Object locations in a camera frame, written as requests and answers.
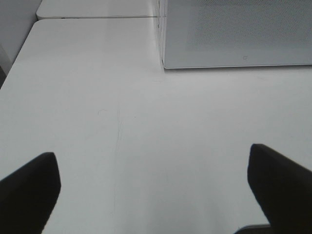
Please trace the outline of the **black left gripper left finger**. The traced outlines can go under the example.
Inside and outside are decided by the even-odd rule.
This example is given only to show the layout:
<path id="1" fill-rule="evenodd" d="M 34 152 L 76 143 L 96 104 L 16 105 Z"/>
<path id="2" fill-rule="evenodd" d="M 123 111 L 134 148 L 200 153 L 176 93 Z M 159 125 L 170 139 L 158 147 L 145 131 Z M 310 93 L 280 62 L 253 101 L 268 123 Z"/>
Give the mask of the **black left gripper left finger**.
<path id="1" fill-rule="evenodd" d="M 42 233 L 61 190 L 53 152 L 32 159 L 0 181 L 0 232 Z"/>

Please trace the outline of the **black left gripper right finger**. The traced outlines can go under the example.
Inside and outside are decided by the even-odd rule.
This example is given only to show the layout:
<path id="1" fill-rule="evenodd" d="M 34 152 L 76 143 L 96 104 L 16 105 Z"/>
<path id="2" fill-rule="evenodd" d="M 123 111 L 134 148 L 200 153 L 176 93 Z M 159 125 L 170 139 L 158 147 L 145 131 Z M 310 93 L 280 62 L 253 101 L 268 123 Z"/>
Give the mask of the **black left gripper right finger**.
<path id="1" fill-rule="evenodd" d="M 248 184 L 276 234 L 312 232 L 312 172 L 264 144 L 253 144 Z"/>

